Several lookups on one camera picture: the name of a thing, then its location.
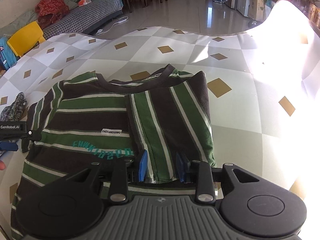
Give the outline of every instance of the golden can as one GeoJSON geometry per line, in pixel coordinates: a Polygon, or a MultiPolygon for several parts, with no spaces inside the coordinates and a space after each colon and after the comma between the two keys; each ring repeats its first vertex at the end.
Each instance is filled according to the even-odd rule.
{"type": "Polygon", "coordinates": [[[316,12],[314,23],[320,29],[320,8],[317,8],[317,12],[316,12]]]}
{"type": "Polygon", "coordinates": [[[309,7],[309,13],[308,13],[308,19],[312,22],[315,21],[315,17],[316,17],[316,12],[317,12],[317,7],[310,3],[310,7],[309,7]]]}

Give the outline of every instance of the red cloth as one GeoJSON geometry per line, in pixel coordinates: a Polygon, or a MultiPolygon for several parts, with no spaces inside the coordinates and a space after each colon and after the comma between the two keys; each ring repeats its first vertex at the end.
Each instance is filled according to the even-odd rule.
{"type": "Polygon", "coordinates": [[[63,0],[40,0],[36,6],[38,22],[41,29],[61,20],[69,13],[69,7],[63,0]]]}

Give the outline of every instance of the white label patch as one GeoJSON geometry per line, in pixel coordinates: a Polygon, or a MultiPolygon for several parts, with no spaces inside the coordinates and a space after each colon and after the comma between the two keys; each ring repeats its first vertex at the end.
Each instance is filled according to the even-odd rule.
{"type": "Polygon", "coordinates": [[[121,134],[122,130],[102,129],[102,134],[121,134]]]}

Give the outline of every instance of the yellow chair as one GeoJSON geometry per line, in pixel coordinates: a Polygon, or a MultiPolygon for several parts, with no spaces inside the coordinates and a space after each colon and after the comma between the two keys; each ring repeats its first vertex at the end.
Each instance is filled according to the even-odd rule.
{"type": "Polygon", "coordinates": [[[22,57],[33,48],[37,41],[39,43],[45,41],[43,31],[37,22],[31,22],[12,35],[7,43],[16,56],[22,57]]]}

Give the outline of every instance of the silver screw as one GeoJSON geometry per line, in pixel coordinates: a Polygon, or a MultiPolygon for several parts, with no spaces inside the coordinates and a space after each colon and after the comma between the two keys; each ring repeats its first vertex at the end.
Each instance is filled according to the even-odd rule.
{"type": "Polygon", "coordinates": [[[211,196],[210,194],[201,194],[198,196],[198,200],[200,200],[201,202],[210,202],[213,200],[213,196],[211,196]]]}
{"type": "Polygon", "coordinates": [[[123,194],[113,194],[111,195],[110,199],[113,202],[121,202],[121,201],[125,201],[126,197],[123,194]]]}

